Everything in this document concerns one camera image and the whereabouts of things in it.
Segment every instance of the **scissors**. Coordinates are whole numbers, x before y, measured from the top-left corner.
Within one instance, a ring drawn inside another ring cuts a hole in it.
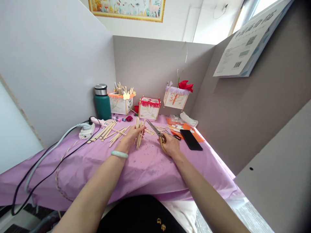
[[[166,155],[168,155],[167,152],[166,152],[166,150],[165,150],[164,147],[163,147],[163,144],[166,143],[166,138],[165,138],[165,136],[164,136],[160,131],[158,131],[157,128],[156,128],[149,120],[146,120],[146,121],[147,121],[147,123],[151,126],[151,128],[154,130],[154,132],[158,135],[158,137],[159,137],[159,139],[160,139],[160,144],[161,144],[162,150],[164,151],[164,153],[165,153]]]
[[[171,133],[169,133],[167,130],[165,130],[164,132],[166,132],[166,133],[169,134],[170,136],[176,138],[178,141],[181,141],[181,137],[180,137],[180,136],[178,136],[178,135],[176,135],[176,134],[171,134]]]

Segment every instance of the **green water bottle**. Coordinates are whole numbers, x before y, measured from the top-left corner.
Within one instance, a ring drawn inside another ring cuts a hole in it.
[[[98,118],[100,120],[111,119],[110,99],[107,92],[106,84],[97,84],[95,86],[95,105]]]

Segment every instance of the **black cable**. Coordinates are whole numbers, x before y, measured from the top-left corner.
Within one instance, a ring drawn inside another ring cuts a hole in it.
[[[97,130],[97,132],[95,133],[95,134],[97,134],[98,133],[98,131],[100,130],[100,122],[99,122],[99,128],[98,128],[98,130]],[[45,152],[44,152],[44,154],[33,164],[33,166],[28,170],[28,172],[26,173],[26,175],[23,177],[23,179],[22,179],[22,181],[18,184],[18,186],[16,187],[16,190],[15,190],[15,193],[14,193],[14,196],[13,196],[13,202],[12,202],[12,208],[11,208],[11,214],[12,214],[12,216],[15,216],[15,215],[17,215],[24,207],[25,207],[25,205],[27,205],[27,202],[28,202],[28,200],[30,199],[30,197],[31,197],[31,195],[32,195],[32,193],[34,192],[34,190],[43,182],[43,181],[45,181],[47,178],[49,178],[55,171],[56,171],[56,169],[59,167],[59,165],[67,158],[67,157],[69,157],[70,155],[72,155],[74,152],[76,152],[78,149],[80,149],[82,146],[84,146],[89,140],[87,140],[85,143],[83,143],[81,146],[79,146],[76,150],[74,150],[72,153],[70,153],[69,155],[67,155],[58,165],[57,165],[57,167],[55,168],[55,170],[50,174],[50,175],[48,175],[47,177],[45,177],[43,180],[41,180],[32,190],[31,190],[31,192],[29,193],[29,195],[28,195],[28,197],[27,197],[27,199],[26,199],[26,201],[22,204],[22,206],[20,207],[20,209],[15,213],[14,211],[14,209],[15,209],[15,203],[16,203],[16,197],[17,197],[17,193],[18,193],[18,190],[19,190],[19,188],[20,188],[20,186],[21,186],[21,184],[23,183],[23,181],[26,179],[26,177],[28,176],[28,174],[30,173],[30,171],[34,168],[34,166],[37,164],[37,162],[47,153],[47,151],[52,147],[52,146],[54,146],[56,143],[54,143],[53,145],[51,145]]]
[[[225,9],[224,13],[223,13],[221,16],[219,16],[218,18],[215,18],[215,9],[216,9],[217,5],[218,5],[218,3],[216,4],[216,6],[215,6],[215,8],[214,8],[214,11],[213,11],[213,19],[219,19],[221,16],[223,16],[223,15],[226,13],[226,10],[227,10],[227,8],[228,8],[228,4],[226,4],[226,5],[224,6],[224,8],[222,9],[222,10]]]

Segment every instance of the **gold picture frame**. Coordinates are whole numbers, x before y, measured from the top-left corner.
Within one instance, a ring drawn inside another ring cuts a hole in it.
[[[163,22],[165,0],[88,0],[88,4],[95,16]]]

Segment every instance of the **barcode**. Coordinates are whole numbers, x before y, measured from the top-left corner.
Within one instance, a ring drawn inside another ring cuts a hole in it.
[[[239,67],[240,65],[241,65],[241,61],[239,61],[239,62],[237,62],[235,65],[234,65],[234,67],[233,68],[237,68],[237,67]]]

